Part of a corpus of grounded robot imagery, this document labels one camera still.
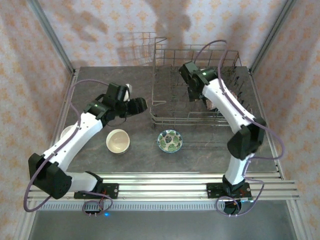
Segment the metal wire basket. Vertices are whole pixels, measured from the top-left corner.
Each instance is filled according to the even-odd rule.
[[[203,101],[189,102],[188,86],[178,69],[194,60],[204,45],[183,45],[179,49],[168,47],[166,38],[154,39],[153,79],[150,114],[155,125],[228,126],[219,111],[209,111]],[[197,59],[201,67],[215,67],[224,51],[223,44],[208,46]],[[229,50],[223,60],[221,75],[225,82],[232,82],[236,66],[241,66],[239,52]]]

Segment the green patterned bowl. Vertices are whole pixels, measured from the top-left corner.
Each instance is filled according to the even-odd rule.
[[[175,130],[165,130],[158,136],[159,148],[169,154],[175,153],[182,147],[182,137]]]

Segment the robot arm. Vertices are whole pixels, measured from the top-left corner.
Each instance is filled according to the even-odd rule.
[[[89,103],[80,116],[80,125],[72,126],[54,146],[42,155],[34,153],[28,160],[32,177],[38,167],[54,155],[39,172],[33,184],[55,199],[62,198],[67,192],[102,192],[102,179],[94,173],[66,172],[69,164],[82,147],[106,124],[115,119],[127,118],[144,112],[148,107],[143,98],[130,99],[131,86],[111,83],[106,94],[100,95]]]
[[[246,111],[241,104],[232,96],[222,80],[222,91],[219,84],[217,72],[212,68],[199,69],[192,61],[185,63],[179,73],[188,85],[188,94],[190,101],[209,99],[225,117],[229,123],[234,136],[227,143],[231,154],[229,167],[223,176],[224,191],[232,196],[233,192],[243,186],[245,179],[243,177],[244,168],[248,159],[252,158],[258,147],[262,144],[264,131],[252,124],[246,118],[238,113],[225,94],[242,109],[246,117],[265,126],[266,122],[262,118],[255,118]]]

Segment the dish rack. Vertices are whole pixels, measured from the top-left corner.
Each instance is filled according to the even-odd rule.
[[[222,114],[207,110],[202,100],[189,102],[188,86],[178,72],[184,63],[194,60],[204,45],[182,45],[175,49],[170,48],[166,40],[165,37],[154,39],[150,107],[154,126],[228,126]],[[197,59],[197,66],[218,66],[224,47],[223,44],[208,46]],[[222,66],[221,76],[228,87],[237,78],[236,66],[242,66],[239,52],[228,50]]]

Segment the gray floor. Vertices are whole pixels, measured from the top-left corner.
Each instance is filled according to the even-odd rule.
[[[236,94],[242,93],[241,99],[244,107],[250,105],[253,113],[259,116],[259,109],[256,103],[252,85],[248,78],[246,67],[237,67],[237,75],[240,77],[233,82],[224,70],[224,81],[228,88]],[[133,86],[132,97],[143,97],[151,105],[152,92],[152,68],[148,66],[133,67],[82,67],[78,75],[78,81],[84,79],[96,79],[106,83],[117,84],[129,83]],[[97,83],[82,83],[76,86],[72,102],[78,110],[82,111],[85,106],[98,95],[106,92],[107,87]],[[76,116],[69,110],[65,127],[73,125]],[[211,172],[223,173],[227,170],[230,160],[230,153],[227,149],[227,142],[233,133],[226,126],[176,126],[183,137],[183,146],[176,153],[165,153],[157,145],[157,137],[160,132],[172,127],[161,127],[157,125],[152,128],[150,113],[146,112],[132,116],[127,122],[118,127],[106,126],[97,133],[75,156],[68,171],[94,173],[113,172]],[[108,133],[115,128],[127,131],[131,145],[129,150],[121,155],[111,153],[106,146]],[[271,156],[271,150],[267,139],[259,149],[259,155]],[[255,160],[249,166],[249,172],[275,172],[276,167],[273,161]]]
[[[285,201],[259,201],[251,212],[225,217],[216,211],[38,211],[30,240],[294,240]]]

